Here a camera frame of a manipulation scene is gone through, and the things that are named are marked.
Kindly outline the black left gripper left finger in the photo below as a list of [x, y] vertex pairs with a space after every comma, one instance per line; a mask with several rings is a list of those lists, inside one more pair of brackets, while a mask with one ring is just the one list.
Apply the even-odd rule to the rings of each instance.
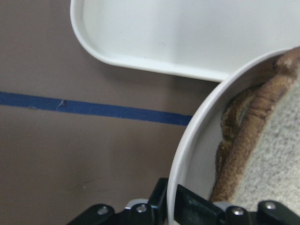
[[112, 206], [95, 204], [79, 214], [69, 225], [164, 225], [167, 220], [168, 179], [160, 178], [149, 199], [134, 199], [123, 211]]

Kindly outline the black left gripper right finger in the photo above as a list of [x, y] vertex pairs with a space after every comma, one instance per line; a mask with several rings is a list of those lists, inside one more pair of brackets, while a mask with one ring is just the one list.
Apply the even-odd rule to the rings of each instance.
[[283, 204], [266, 200], [257, 211], [240, 206], [223, 208], [203, 199], [182, 185], [177, 186], [174, 220], [180, 225], [298, 225], [300, 217]]

